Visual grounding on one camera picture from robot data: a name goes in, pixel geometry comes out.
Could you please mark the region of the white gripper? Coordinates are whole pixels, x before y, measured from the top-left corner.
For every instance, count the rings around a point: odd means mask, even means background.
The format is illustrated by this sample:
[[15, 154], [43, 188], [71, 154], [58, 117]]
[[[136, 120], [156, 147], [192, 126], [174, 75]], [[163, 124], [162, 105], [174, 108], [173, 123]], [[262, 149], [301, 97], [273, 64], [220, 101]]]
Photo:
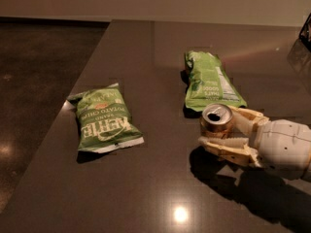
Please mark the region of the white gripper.
[[257, 132], [255, 149], [248, 138], [199, 137], [199, 144], [220, 159], [243, 167], [259, 167], [287, 180], [311, 181], [311, 129], [285, 119], [269, 121], [263, 113], [229, 107], [234, 127], [245, 136]]

